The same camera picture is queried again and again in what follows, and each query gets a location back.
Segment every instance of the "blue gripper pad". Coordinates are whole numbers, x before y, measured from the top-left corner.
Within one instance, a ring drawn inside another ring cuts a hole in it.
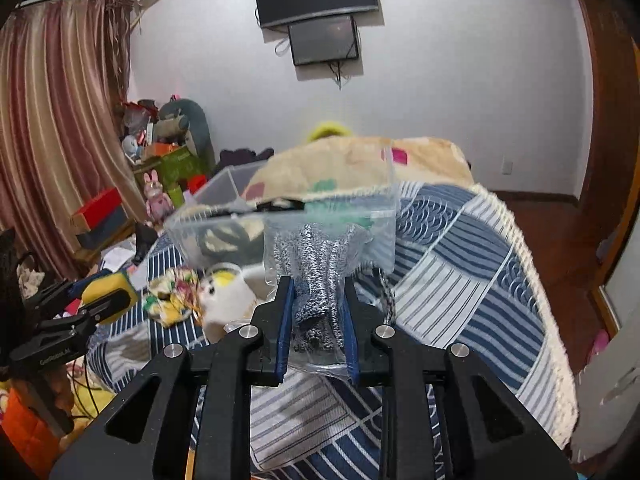
[[[360,380],[360,364],[358,363],[358,341],[353,320],[351,319],[351,309],[347,302],[347,297],[342,299],[342,335],[344,336],[344,356],[347,361],[347,370],[353,384],[358,384]]]
[[[287,362],[289,361],[289,346],[291,344],[291,322],[293,300],[296,297],[296,289],[294,287],[293,278],[289,281],[287,296],[282,308],[282,320],[280,321],[280,331],[278,332],[278,345],[276,350],[276,375],[278,381],[284,380],[284,374],[287,371]]]

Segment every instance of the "wall outlet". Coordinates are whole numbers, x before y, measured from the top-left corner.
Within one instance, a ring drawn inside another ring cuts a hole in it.
[[[511,171],[513,171],[513,161],[508,160],[505,156],[502,157],[502,169],[500,172],[503,175],[510,175]]]

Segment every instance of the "wooden door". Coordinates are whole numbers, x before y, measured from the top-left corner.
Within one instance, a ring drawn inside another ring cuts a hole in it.
[[[633,41],[608,0],[580,0],[593,68],[593,131],[580,210],[594,240],[619,224],[638,153],[640,91]]]

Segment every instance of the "blue striped blanket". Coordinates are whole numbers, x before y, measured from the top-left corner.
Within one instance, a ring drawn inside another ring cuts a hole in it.
[[[425,344],[468,345],[564,446],[577,418],[573,377],[529,250],[504,204],[480,186],[405,182],[395,258],[389,280],[397,323]],[[149,257],[148,278],[181,263],[173,246],[161,244]],[[356,289],[377,305],[372,273],[361,272]],[[207,344],[191,318],[162,329],[139,302],[96,335],[88,363],[119,392],[171,342]],[[433,452],[444,478],[431,389],[428,396]],[[381,428],[376,388],[290,370],[280,387],[252,389],[252,473],[278,480],[377,479]],[[197,429],[196,418],[194,444]]]

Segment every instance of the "white fringe trim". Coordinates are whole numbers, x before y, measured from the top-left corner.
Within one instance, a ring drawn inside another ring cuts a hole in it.
[[[509,211],[504,202],[480,184],[473,184],[469,190],[490,202],[500,216],[504,227],[503,235],[520,258],[522,268],[529,281],[529,286],[536,298],[538,312],[545,325],[550,362],[556,384],[556,409],[551,438],[560,448],[563,448],[571,439],[575,423],[578,419],[578,403],[575,395],[574,375],[569,366],[566,350],[560,339],[556,320],[551,313],[551,307],[546,297],[545,289],[542,287],[540,276],[533,264],[533,256],[524,241],[522,231],[516,225],[513,213]]]

